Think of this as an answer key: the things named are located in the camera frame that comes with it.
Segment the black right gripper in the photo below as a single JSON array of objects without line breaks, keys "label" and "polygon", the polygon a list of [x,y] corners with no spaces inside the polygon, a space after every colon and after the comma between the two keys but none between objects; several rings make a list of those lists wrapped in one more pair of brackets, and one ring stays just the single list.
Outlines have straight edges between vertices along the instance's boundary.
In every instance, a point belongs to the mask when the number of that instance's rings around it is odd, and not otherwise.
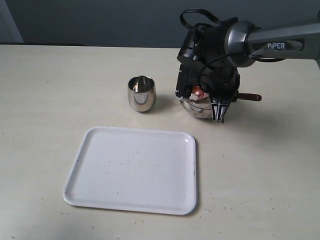
[{"label": "black right gripper", "polygon": [[228,31],[237,22],[237,18],[229,18],[216,25],[204,22],[195,25],[194,51],[199,55],[200,67],[197,69],[197,85],[193,87],[193,100],[210,97],[214,122],[224,123],[228,99],[233,100],[240,86],[238,70],[228,60],[240,54],[225,47]]}]

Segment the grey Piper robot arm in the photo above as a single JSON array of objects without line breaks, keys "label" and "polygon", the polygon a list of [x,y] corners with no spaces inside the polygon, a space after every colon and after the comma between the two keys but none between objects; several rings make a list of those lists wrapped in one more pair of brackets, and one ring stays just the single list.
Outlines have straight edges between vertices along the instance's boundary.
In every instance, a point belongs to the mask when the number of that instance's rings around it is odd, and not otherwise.
[{"label": "grey Piper robot arm", "polygon": [[203,29],[194,46],[202,61],[199,86],[208,93],[212,120],[224,122],[231,103],[238,99],[254,102],[262,99],[259,94],[239,92],[238,68],[286,59],[318,62],[320,21],[316,18],[269,28],[247,20],[221,23]]}]

